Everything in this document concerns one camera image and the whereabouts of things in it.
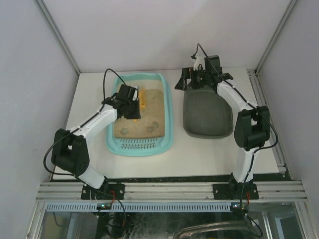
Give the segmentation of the orange plastic litter scoop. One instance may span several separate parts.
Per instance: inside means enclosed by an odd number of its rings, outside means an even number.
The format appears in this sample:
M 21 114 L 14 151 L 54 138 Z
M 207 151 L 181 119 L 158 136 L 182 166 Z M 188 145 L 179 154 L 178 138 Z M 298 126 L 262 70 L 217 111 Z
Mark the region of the orange plastic litter scoop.
M 139 89 L 139 109 L 140 109 L 140 114 L 144 112 L 146 108 L 146 90 L 145 88 L 140 88 Z

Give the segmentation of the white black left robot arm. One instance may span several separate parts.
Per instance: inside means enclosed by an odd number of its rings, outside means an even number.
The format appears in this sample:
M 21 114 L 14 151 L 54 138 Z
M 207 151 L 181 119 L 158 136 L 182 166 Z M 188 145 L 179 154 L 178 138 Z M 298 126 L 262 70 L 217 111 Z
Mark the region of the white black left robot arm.
M 94 189 L 106 190 L 108 179 L 92 166 L 88 145 L 120 118 L 141 118 L 137 85 L 121 84 L 119 91 L 104 98 L 98 110 L 84 122 L 69 130 L 59 129 L 54 136 L 52 164 Z

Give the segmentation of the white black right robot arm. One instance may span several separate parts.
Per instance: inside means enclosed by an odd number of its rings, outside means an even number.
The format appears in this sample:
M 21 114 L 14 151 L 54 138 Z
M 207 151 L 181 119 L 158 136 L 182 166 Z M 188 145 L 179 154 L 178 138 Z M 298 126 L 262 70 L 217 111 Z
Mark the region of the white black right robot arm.
M 191 58 L 194 65 L 182 69 L 174 88 L 185 91 L 188 87 L 197 90 L 208 86 L 237 112 L 234 139 L 239 152 L 232 179 L 245 184 L 253 179 L 254 158 L 270 139 L 269 109 L 246 99 L 233 76 L 218 70 L 218 56 L 210 58 L 195 53 Z

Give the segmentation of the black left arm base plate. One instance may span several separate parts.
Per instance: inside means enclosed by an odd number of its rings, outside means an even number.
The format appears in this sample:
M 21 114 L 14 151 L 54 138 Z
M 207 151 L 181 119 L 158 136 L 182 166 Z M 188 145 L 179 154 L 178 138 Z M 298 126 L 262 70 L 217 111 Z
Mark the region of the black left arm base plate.
M 83 185 L 81 191 L 81 199 L 97 199 L 97 200 L 111 200 L 114 197 L 122 200 L 124 198 L 125 185 L 124 184 L 109 184 L 107 189 L 94 189 L 89 185 Z

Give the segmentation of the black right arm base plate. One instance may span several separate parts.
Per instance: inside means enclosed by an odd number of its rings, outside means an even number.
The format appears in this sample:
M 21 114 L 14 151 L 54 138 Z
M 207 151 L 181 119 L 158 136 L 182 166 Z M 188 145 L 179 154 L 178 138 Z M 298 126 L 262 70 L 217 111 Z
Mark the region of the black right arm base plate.
M 239 200 L 239 199 L 259 199 L 256 184 L 242 184 L 231 186 L 229 183 L 213 184 L 212 192 L 215 200 Z

